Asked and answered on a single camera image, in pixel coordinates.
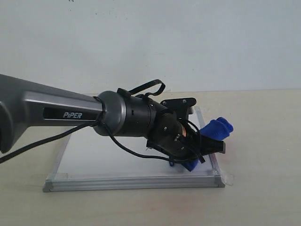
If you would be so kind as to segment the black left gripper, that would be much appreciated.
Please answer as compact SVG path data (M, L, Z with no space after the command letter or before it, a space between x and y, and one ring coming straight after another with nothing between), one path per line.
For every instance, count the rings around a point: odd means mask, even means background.
M204 135L200 136L198 150L197 132L189 125L187 118L179 118L175 112L164 110L156 116L154 127L150 130L146 147L155 149L174 161L199 160L202 155L226 152L224 141Z

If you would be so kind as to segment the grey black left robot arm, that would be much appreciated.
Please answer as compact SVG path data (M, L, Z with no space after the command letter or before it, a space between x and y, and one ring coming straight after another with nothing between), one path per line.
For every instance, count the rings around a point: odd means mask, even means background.
M195 98L153 100L165 89L152 80L132 90L119 88L87 96L39 83L1 75L0 151L5 162L79 129L92 127L101 136L144 137L146 146L161 152L160 159L174 163L225 153L225 143L203 135L188 116ZM68 126L69 131L22 147L11 148L29 127Z

